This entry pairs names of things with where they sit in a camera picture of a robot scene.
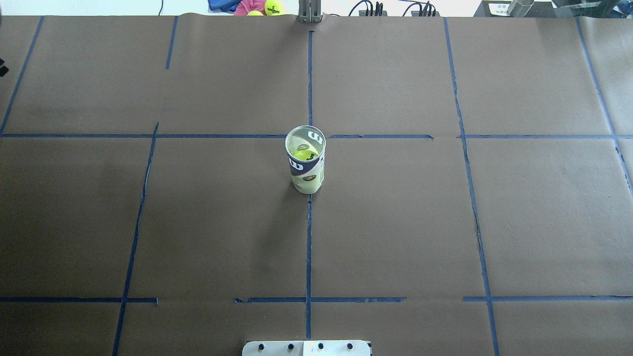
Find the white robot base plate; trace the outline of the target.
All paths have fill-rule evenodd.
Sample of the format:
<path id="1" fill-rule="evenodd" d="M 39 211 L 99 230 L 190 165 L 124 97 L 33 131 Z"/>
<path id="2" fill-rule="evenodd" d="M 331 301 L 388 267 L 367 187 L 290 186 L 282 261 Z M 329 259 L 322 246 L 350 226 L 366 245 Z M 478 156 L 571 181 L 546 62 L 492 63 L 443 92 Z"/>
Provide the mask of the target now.
<path id="1" fill-rule="evenodd" d="M 371 342 L 364 340 L 251 341 L 242 356 L 371 356 Z"/>

